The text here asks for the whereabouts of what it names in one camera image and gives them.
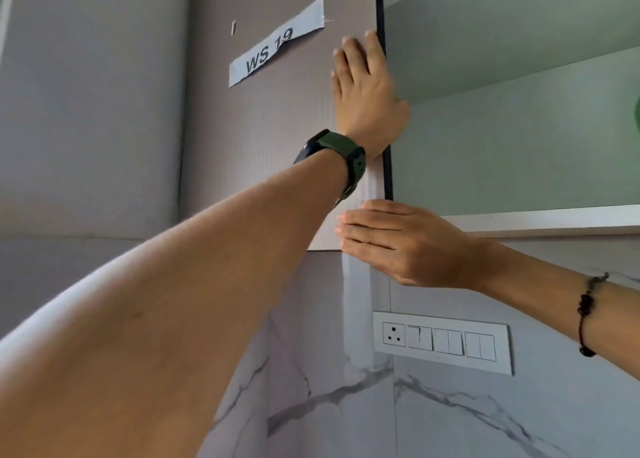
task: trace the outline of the green object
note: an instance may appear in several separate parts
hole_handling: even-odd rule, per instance
[[[638,104],[636,104],[636,126],[638,127],[638,131],[640,131],[640,99],[638,99]]]
[[[336,202],[336,205],[338,205],[353,193],[358,186],[358,182],[364,175],[364,171],[367,168],[366,152],[362,146],[358,146],[352,139],[330,130],[323,130],[307,142],[294,163],[301,162],[325,148],[340,153],[347,162],[349,179],[347,181],[347,188],[344,189],[338,202]]]

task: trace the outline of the person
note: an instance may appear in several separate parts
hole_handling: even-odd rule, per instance
[[[373,159],[400,136],[408,105],[394,95],[375,33],[365,53],[346,39],[334,61],[338,129]],[[321,150],[108,263],[28,318],[0,342],[2,456],[195,456],[245,347],[348,176],[340,154]],[[344,252],[402,284],[482,292],[578,337],[585,275],[391,201],[345,212],[337,232]],[[639,293],[601,283],[593,294],[586,345],[640,378]]]

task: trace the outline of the paper label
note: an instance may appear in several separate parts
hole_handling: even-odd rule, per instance
[[[276,28],[265,40],[229,65],[229,87],[253,74],[273,57],[285,42],[324,28],[324,0],[316,0],[300,15]]]

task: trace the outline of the bracelet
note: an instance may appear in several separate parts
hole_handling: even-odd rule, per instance
[[[591,310],[593,309],[593,303],[595,302],[595,300],[593,299],[593,291],[596,289],[596,285],[599,283],[604,283],[608,279],[608,272],[604,273],[604,276],[592,277],[589,280],[587,292],[580,298],[580,306],[578,307],[578,313],[580,313],[580,326],[578,326],[578,335],[580,337],[580,353],[585,357],[593,357],[594,355],[596,355],[596,352],[594,352],[584,344],[584,338],[582,337],[582,325],[584,324],[585,317],[588,317],[591,314]]]

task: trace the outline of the person's right hand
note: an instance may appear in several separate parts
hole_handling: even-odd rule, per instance
[[[421,208],[370,200],[339,216],[343,252],[407,286],[468,288],[486,242]]]
[[[372,160],[402,133],[409,104],[396,99],[394,82],[375,32],[367,33],[366,56],[356,40],[345,38],[333,53],[333,102],[338,130]]]

